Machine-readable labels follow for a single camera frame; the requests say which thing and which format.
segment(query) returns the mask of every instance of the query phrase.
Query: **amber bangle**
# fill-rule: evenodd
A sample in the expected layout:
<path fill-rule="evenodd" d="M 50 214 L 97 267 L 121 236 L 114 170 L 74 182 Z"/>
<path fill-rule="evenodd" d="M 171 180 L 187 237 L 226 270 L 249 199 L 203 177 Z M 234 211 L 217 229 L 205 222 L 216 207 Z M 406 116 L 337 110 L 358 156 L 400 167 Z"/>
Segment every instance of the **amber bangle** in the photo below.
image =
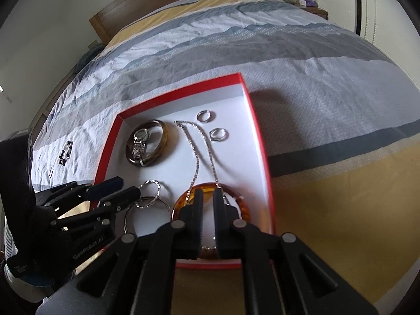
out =
<path fill-rule="evenodd" d="M 249 208 L 245 203 L 244 197 L 240 195 L 239 193 L 237 193 L 234 189 L 230 188 L 229 186 L 226 186 L 223 184 L 220 184 L 220 186 L 222 187 L 223 192 L 225 194 L 230 195 L 238 204 L 239 209 L 241 211 L 241 218 L 245 221 L 250 222 L 251 213 L 249 212 Z M 188 203 L 194 202 L 194 193 L 197 188 L 202 189 L 203 193 L 213 193 L 213 191 L 217 188 L 217 186 L 214 182 L 202 183 L 200 185 L 194 186 L 191 190 L 190 201 Z M 174 208 L 172 209 L 172 215 L 171 215 L 172 221 L 178 219 L 179 211 L 181 210 L 182 207 L 187 205 L 187 201 L 186 201 L 187 193 L 188 191 L 185 191 L 185 193 L 182 194 L 177 200 L 177 202 L 175 203 Z M 217 259 L 218 253 L 217 253 L 216 247 L 215 246 L 214 247 L 202 246 L 199 258 Z"/>
<path fill-rule="evenodd" d="M 141 160 L 135 160 L 133 157 L 133 146 L 134 146 L 134 134 L 140 130 L 140 129 L 151 129 L 154 127 L 161 127 L 162 128 L 162 137 L 160 139 L 160 142 L 156 149 L 146 156 L 145 158 Z M 134 166 L 142 166 L 146 167 L 152 164 L 159 156 L 161 156 L 163 149 L 165 148 L 167 144 L 167 138 L 168 138 L 168 132 L 167 132 L 167 126 L 164 122 L 160 120 L 150 120 L 146 123 L 143 123 L 139 125 L 137 128 L 134 129 L 134 131 L 131 133 L 127 144 L 125 146 L 125 156 L 127 157 L 127 160 Z"/>
<path fill-rule="evenodd" d="M 230 195 L 238 204 L 239 209 L 241 211 L 241 218 L 247 222 L 251 222 L 251 212 L 249 211 L 249 208 L 245 203 L 244 197 L 227 185 L 223 185 L 222 183 L 220 183 L 220 186 L 222 187 L 223 192 Z M 217 188 L 217 186 L 214 182 L 207 182 L 194 186 L 190 194 L 191 202 L 194 202 L 194 193 L 197 188 L 202 189 L 203 193 L 212 193 Z M 174 208 L 172 209 L 172 221 L 178 219 L 180 209 L 187 204 L 187 193 L 188 191 L 185 191 L 184 194 L 182 194 L 176 201 Z"/>

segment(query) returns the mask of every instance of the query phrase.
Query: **wall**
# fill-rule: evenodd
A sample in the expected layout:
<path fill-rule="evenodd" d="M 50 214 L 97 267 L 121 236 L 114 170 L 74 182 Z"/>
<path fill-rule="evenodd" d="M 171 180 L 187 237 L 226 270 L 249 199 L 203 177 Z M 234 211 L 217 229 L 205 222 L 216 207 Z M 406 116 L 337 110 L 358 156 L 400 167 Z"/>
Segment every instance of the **wall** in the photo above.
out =
<path fill-rule="evenodd" d="M 19 49 L 1 68 L 0 82 L 12 104 L 0 96 L 0 139 L 29 126 L 44 100 L 77 62 L 61 23 Z"/>
<path fill-rule="evenodd" d="M 114 0 L 20 0 L 0 29 L 0 139 L 26 128 L 60 80 L 99 40 L 89 18 Z"/>

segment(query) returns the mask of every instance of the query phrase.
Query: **wooden nightstand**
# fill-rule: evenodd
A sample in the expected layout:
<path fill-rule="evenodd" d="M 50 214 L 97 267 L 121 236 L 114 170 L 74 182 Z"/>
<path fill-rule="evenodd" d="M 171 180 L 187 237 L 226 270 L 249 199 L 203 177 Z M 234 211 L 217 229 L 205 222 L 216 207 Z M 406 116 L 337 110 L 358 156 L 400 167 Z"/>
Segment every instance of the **wooden nightstand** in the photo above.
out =
<path fill-rule="evenodd" d="M 320 16 L 321 18 L 328 20 L 328 12 L 323 9 L 319 9 L 318 7 L 306 7 L 302 6 L 300 4 L 294 4 L 296 7 L 302 8 L 303 10 L 306 10 L 309 13 L 316 14 Z"/>

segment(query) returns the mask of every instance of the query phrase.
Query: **striped duvet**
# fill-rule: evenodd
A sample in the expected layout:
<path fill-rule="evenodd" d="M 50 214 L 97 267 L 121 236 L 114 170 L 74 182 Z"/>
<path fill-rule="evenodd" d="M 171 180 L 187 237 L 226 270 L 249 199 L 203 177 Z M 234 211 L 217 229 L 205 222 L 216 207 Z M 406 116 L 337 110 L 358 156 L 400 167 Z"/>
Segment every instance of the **striped duvet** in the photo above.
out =
<path fill-rule="evenodd" d="M 380 307 L 420 253 L 420 93 L 373 45 L 281 0 L 183 0 L 121 30 L 48 116 L 35 189 L 92 182 L 119 112 L 235 72 L 265 139 L 278 232 Z"/>

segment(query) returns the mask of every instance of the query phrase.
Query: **yellow stripe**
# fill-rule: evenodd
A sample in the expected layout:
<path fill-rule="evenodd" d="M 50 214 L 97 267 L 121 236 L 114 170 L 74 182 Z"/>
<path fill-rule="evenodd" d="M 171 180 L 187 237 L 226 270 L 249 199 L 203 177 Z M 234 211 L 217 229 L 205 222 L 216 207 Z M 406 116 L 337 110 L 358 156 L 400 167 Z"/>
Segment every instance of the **yellow stripe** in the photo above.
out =
<path fill-rule="evenodd" d="M 276 180 L 278 233 L 297 234 L 370 302 L 419 258 L 419 144 L 306 185 Z"/>
<path fill-rule="evenodd" d="M 163 10 L 161 12 L 149 16 L 148 18 L 140 20 L 137 23 L 134 23 L 133 25 L 117 33 L 117 35 L 110 41 L 107 48 L 115 46 L 116 44 L 119 44 L 129 39 L 134 34 L 143 32 L 149 28 L 158 26 L 174 18 L 178 18 L 186 13 L 197 12 L 201 9 L 213 8 L 221 6 L 223 4 L 229 4 L 240 1 L 242 0 L 200 0 L 198 2 L 186 6 L 176 6 Z"/>
<path fill-rule="evenodd" d="M 366 166 L 372 162 L 381 160 L 393 153 L 397 153 L 404 148 L 415 146 L 420 143 L 420 133 L 409 137 L 408 139 L 402 139 L 389 146 L 379 148 L 366 154 L 354 156 L 340 162 L 332 163 L 330 165 L 320 166 L 313 169 L 303 170 L 301 172 L 283 175 L 276 178 L 277 188 L 288 189 L 305 185 L 307 183 L 326 179 L 327 177 L 338 175 L 349 170 Z"/>

